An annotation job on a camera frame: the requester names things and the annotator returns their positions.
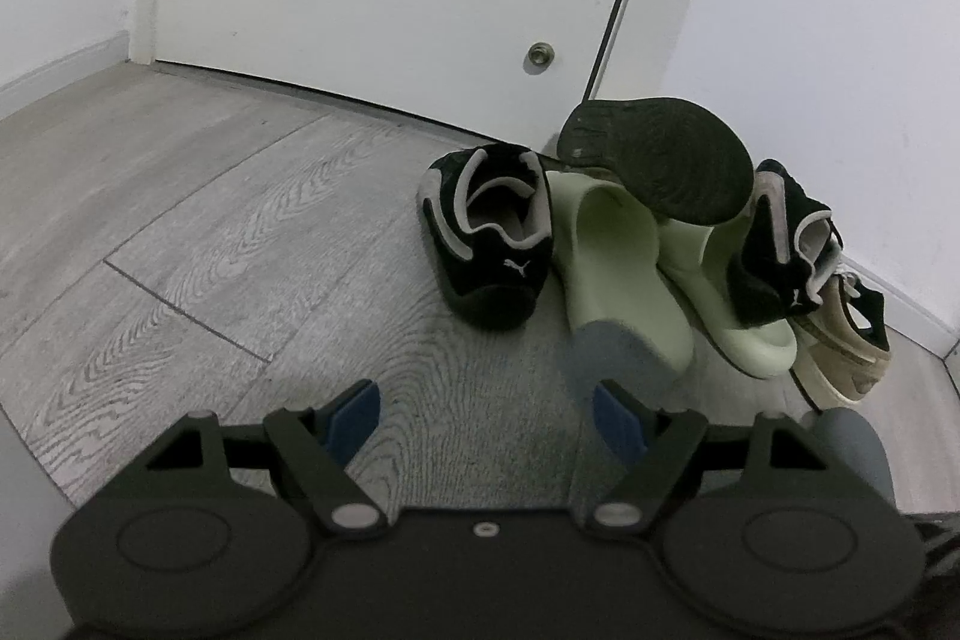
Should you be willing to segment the grey-blue slide sandal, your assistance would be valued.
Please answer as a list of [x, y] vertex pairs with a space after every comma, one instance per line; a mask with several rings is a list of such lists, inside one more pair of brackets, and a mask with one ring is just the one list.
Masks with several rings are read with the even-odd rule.
[[807, 413], [802, 425], [877, 494], [895, 505], [895, 486], [884, 443], [856, 409], [832, 408]]
[[571, 380], [669, 385], [677, 377], [643, 338], [612, 320], [591, 321], [569, 335], [562, 369]]

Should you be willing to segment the beige jordan sneaker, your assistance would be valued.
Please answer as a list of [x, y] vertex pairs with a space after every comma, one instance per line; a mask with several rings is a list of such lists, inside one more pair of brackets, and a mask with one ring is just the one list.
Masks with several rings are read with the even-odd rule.
[[791, 377], [815, 411], [857, 408], [892, 362], [885, 299], [859, 276], [833, 275], [822, 305], [791, 320], [797, 356]]
[[695, 226], [733, 220], [754, 190], [754, 164], [737, 133], [678, 97], [584, 101], [556, 152], [574, 169], [612, 172], [654, 213]]

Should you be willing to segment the black puma sneaker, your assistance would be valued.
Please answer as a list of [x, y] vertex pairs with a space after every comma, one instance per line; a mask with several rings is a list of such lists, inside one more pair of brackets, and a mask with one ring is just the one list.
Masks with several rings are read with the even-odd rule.
[[727, 291], [745, 326], [797, 319], [822, 305], [843, 239], [830, 206], [809, 197], [775, 159], [755, 170], [748, 227], [727, 265]]
[[534, 314], [553, 259], [551, 198], [537, 152], [491, 143], [448, 152], [421, 177], [416, 206], [449, 307], [485, 331]]

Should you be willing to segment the light green slide sandal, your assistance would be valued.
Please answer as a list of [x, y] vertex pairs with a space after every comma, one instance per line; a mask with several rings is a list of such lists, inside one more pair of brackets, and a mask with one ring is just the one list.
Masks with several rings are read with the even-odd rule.
[[658, 271], [659, 227], [630, 191], [586, 174], [547, 174], [555, 259], [565, 288], [569, 328], [592, 323], [625, 328], [681, 374], [695, 340]]
[[768, 380], [793, 367], [797, 342], [786, 320], [745, 326], [727, 286], [727, 265], [742, 247], [748, 220], [695, 226], [669, 220], [659, 226], [659, 268], [695, 308], [716, 349], [750, 377]]

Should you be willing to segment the metal door stopper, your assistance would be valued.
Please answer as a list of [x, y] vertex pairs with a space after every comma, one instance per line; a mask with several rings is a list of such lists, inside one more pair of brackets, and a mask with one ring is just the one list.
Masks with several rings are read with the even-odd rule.
[[555, 49], [544, 41], [534, 42], [524, 58], [524, 68], [530, 73], [542, 73], [555, 60]]

